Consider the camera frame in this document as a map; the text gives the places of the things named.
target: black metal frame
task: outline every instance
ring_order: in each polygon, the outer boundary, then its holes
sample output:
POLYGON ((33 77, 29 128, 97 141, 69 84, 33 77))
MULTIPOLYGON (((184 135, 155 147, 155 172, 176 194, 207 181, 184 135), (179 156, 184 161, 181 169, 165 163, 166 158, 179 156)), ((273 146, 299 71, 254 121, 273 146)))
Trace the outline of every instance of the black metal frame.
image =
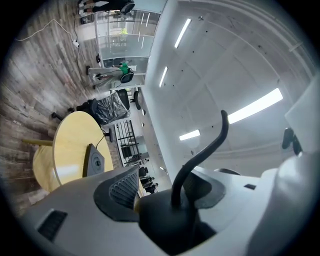
POLYGON ((131 120, 126 120, 126 121, 117 123, 116 128, 119 134, 119 137, 117 137, 117 140, 120 141, 119 151, 120 150, 122 151, 125 164, 129 164, 129 166, 139 165, 138 162, 141 159, 141 156, 138 149, 138 143, 136 141, 136 136, 135 136, 135 132, 134 132, 134 128, 132 126, 131 120), (128 156, 125 155, 123 149, 129 149, 131 152, 131 155, 128 155, 128 156))

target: white cable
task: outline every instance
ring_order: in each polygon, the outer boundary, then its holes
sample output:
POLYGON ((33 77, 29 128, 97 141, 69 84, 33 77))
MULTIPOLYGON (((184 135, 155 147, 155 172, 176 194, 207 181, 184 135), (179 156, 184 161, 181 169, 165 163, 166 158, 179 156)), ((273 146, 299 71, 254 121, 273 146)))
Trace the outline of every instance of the white cable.
POLYGON ((15 38, 15 40, 17 40, 17 41, 19 41, 19 42, 22 42, 22 41, 24 41, 24 40, 27 40, 27 39, 29 39, 29 38, 32 38, 35 34, 43 31, 43 30, 46 28, 46 26, 48 26, 51 22, 56 22, 65 32, 67 32, 67 33, 70 35, 71 40, 73 41, 72 34, 71 34, 70 32, 68 32, 68 31, 66 31, 66 30, 64 29, 64 27, 63 27, 58 21, 56 21, 55 19, 50 20, 42 29, 38 30, 37 32, 34 32, 32 35, 28 36, 27 38, 25 38, 25 39, 16 39, 16 38, 15 38))

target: glass wall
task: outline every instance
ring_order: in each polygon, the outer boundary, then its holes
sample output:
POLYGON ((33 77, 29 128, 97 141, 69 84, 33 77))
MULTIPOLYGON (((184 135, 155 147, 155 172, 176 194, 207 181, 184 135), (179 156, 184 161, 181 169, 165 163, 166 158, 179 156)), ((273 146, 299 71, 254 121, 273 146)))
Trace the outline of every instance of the glass wall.
POLYGON ((96 14, 97 41, 104 66, 133 61, 135 72, 145 73, 160 16, 142 10, 132 10, 126 17, 115 11, 96 14))

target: fluorescent light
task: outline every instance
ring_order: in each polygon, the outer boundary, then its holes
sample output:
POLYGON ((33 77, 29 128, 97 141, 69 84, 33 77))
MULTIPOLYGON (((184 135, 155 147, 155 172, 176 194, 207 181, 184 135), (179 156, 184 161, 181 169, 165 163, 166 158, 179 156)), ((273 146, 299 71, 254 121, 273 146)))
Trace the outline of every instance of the fluorescent light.
POLYGON ((147 27, 147 26, 148 26, 149 17, 150 17, 150 12, 149 12, 149 14, 148 14, 148 18, 146 19, 145 27, 147 27))
POLYGON ((272 92, 268 93, 267 95, 263 96, 262 98, 256 100, 255 102, 251 103, 248 106, 245 106, 244 108, 238 110, 237 112, 234 112, 230 115, 228 115, 229 123, 233 124, 235 122, 238 122, 242 119, 245 119, 247 117, 250 117, 268 107, 271 105, 281 101, 283 99, 283 96, 280 92, 280 90, 274 89, 272 92))
POLYGON ((180 35, 179 35, 178 39, 177 39, 176 42, 175 42, 175 45, 174 45, 175 48, 178 48, 178 46, 179 46, 179 44, 180 44, 180 41, 181 41, 182 37, 184 36, 184 33, 186 32, 187 27, 189 26, 190 22, 191 22, 191 19, 188 18, 188 19, 186 20, 186 22, 185 22, 185 24, 184 24, 181 32, 180 32, 180 35))
POLYGON ((161 81, 160 81, 159 87, 161 87, 162 82, 163 82, 164 79, 165 79, 165 76, 166 76, 167 71, 168 71, 168 67, 166 66, 166 67, 164 68, 164 71, 163 71, 163 74, 162 74, 162 77, 161 77, 161 81))
POLYGON ((194 138, 197 136, 200 136, 199 130, 194 130, 192 132, 189 132, 185 135, 180 136, 179 138, 180 138, 180 141, 184 141, 184 140, 191 139, 191 138, 194 138))

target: table leg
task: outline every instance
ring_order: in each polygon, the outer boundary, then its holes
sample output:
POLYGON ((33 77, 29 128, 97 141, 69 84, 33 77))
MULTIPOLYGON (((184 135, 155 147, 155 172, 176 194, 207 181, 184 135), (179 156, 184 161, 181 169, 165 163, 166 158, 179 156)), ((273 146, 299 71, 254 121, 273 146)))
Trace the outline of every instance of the table leg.
POLYGON ((42 140, 42 139, 22 139, 22 142, 39 145, 39 146, 49 146, 52 147, 53 141, 51 140, 42 140))

